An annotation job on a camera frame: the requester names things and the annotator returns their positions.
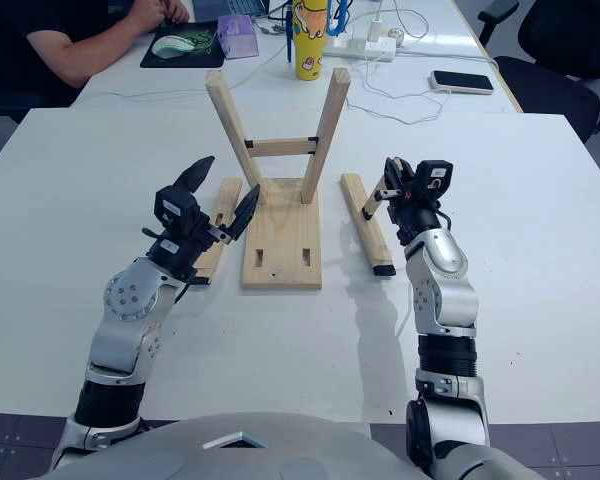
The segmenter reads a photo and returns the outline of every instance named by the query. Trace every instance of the person's hand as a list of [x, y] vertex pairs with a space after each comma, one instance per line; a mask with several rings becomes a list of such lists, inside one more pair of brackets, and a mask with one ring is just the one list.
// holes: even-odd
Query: person's hand
[[162, 0], [134, 0], [127, 20], [142, 34], [160, 25], [165, 14], [166, 7]]
[[187, 23], [189, 21], [189, 12], [180, 0], [165, 0], [167, 6], [166, 16], [173, 23]]

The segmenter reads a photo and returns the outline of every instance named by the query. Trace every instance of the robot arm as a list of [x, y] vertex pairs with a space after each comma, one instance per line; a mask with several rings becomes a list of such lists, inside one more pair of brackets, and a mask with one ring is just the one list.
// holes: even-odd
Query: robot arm
[[483, 382], [476, 370], [478, 297], [438, 200], [452, 171], [442, 160], [421, 162], [414, 172], [404, 160], [388, 159], [387, 190], [376, 192], [377, 200], [389, 200], [413, 288], [420, 368], [418, 399], [407, 406], [408, 454], [435, 479], [540, 478], [489, 447]]
[[237, 239], [253, 216], [259, 187], [242, 200], [235, 220], [216, 227], [193, 197], [213, 157], [193, 164], [156, 193], [154, 213], [165, 230], [147, 257], [115, 275], [104, 291], [104, 315], [91, 343], [78, 406], [65, 424], [52, 468], [104, 449], [140, 430], [138, 410], [160, 350], [161, 328], [173, 305], [196, 283], [193, 264], [214, 242]]

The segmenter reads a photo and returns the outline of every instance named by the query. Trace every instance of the smartphone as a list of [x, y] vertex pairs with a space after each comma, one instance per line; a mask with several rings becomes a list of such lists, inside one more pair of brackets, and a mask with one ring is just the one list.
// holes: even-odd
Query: smartphone
[[431, 72], [430, 80], [433, 88], [444, 88], [452, 92], [478, 93], [481, 95], [491, 95], [493, 93], [493, 85], [491, 85], [489, 77], [484, 75], [434, 70]]

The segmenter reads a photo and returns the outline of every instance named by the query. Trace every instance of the laptop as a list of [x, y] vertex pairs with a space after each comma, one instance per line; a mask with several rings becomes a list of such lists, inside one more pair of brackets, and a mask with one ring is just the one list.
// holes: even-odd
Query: laptop
[[269, 13], [269, 0], [193, 0], [196, 23], [213, 22], [222, 15], [264, 15]]

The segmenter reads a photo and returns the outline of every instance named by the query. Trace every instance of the power strip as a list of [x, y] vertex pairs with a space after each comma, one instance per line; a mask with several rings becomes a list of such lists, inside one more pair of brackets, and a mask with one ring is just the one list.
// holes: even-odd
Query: power strip
[[341, 33], [337, 37], [327, 37], [323, 55], [392, 62], [396, 56], [396, 39], [380, 37], [377, 42], [369, 42], [364, 38], [353, 38], [350, 33]]

